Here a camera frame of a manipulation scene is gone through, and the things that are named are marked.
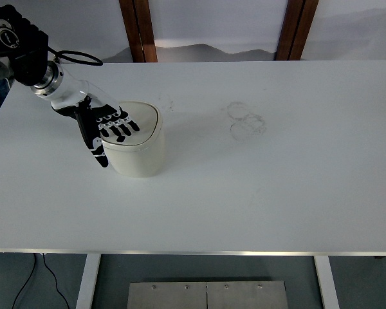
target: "dark floor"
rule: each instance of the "dark floor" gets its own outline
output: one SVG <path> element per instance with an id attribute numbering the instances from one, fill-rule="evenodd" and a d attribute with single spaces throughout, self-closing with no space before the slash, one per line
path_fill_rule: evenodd
<path id="1" fill-rule="evenodd" d="M 67 308 L 36 254 L 35 272 L 15 308 Z M 33 267 L 33 254 L 0 253 L 0 309 L 11 308 Z M 75 308 L 84 254 L 46 254 L 59 290 Z M 330 258 L 340 309 L 386 308 L 386 257 Z M 283 280 L 289 308 L 322 308 L 312 257 L 103 255 L 93 308 L 126 308 L 130 282 Z"/>

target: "white bucket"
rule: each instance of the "white bucket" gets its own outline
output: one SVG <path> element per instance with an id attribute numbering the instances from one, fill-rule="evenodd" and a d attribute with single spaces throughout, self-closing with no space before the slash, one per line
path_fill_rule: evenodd
<path id="1" fill-rule="evenodd" d="M 117 172 L 129 177 L 155 175 L 165 161 L 163 119 L 159 109 L 146 102 L 124 101 L 119 106 L 136 122 L 140 130 L 132 131 L 124 142 L 102 136 L 104 152 Z"/>

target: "robotic arm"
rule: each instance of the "robotic arm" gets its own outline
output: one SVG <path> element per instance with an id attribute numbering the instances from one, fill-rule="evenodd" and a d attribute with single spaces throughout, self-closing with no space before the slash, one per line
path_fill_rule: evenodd
<path id="1" fill-rule="evenodd" d="M 22 18 L 13 6 L 0 7 L 0 57 L 8 57 L 18 82 L 49 100 L 59 114 L 77 120 L 85 144 L 100 165 L 107 167 L 101 136 L 122 143 L 139 127 L 120 107 L 115 108 L 118 102 L 101 89 L 48 61 L 48 50 L 44 32 Z"/>

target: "black wire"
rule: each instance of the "black wire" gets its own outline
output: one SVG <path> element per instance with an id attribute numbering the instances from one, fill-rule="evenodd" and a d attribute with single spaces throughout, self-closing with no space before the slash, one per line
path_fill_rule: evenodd
<path id="1" fill-rule="evenodd" d="M 26 282 L 24 283 L 23 287 L 20 289 L 19 293 L 17 293 L 15 299 L 14 299 L 14 302 L 13 302 L 13 306 L 12 306 L 12 309 L 14 308 L 14 305 L 15 305 L 15 302 L 17 301 L 17 298 L 19 297 L 21 291 L 23 291 L 23 288 L 27 285 L 27 282 L 29 282 L 30 278 L 32 277 L 32 274 L 34 272 L 34 269 L 36 267 L 36 255 L 33 253 L 33 257 L 34 257 L 34 264 L 33 264 L 33 269 L 32 269 L 32 272 L 30 272 L 30 276 L 28 276 Z"/>
<path id="2" fill-rule="evenodd" d="M 66 305 L 67 305 L 67 308 L 70 309 L 70 306 L 69 306 L 69 303 L 67 302 L 67 299 L 64 297 L 64 295 L 62 294 L 62 292 L 59 291 L 59 287 L 57 286 L 57 278 L 56 278 L 56 275 L 54 274 L 54 272 L 49 268 L 49 266 L 47 266 L 46 264 L 46 258 L 44 257 L 44 253 L 43 253 L 43 262 L 44 262 L 44 266 L 51 272 L 51 274 L 53 275 L 54 277 L 54 280 L 56 281 L 56 290 L 57 290 L 57 293 L 59 293 L 64 301 L 66 302 Z"/>
<path id="3" fill-rule="evenodd" d="M 74 63 L 79 63 L 79 64 L 86 64 L 88 66 L 102 66 L 103 61 L 101 61 L 99 58 L 89 55 L 88 53 L 82 53 L 81 51 L 74 51 L 74 50 L 61 50 L 61 51 L 55 51 L 53 48 L 48 47 L 48 50 L 51 53 L 54 53 L 54 56 L 65 59 Z M 85 61 L 85 60 L 79 60 L 75 58 L 68 57 L 66 55 L 77 55 L 77 56 L 82 56 L 85 58 L 89 58 L 94 61 Z"/>

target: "white metal table leg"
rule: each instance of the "white metal table leg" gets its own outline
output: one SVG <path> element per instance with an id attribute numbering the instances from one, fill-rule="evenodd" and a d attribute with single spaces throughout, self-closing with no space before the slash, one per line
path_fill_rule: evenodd
<path id="1" fill-rule="evenodd" d="M 339 309 L 329 257 L 315 256 L 315 264 L 324 309 Z"/>
<path id="2" fill-rule="evenodd" d="M 76 309 L 91 309 L 95 292 L 101 254 L 88 254 L 84 265 L 82 283 L 78 292 Z"/>

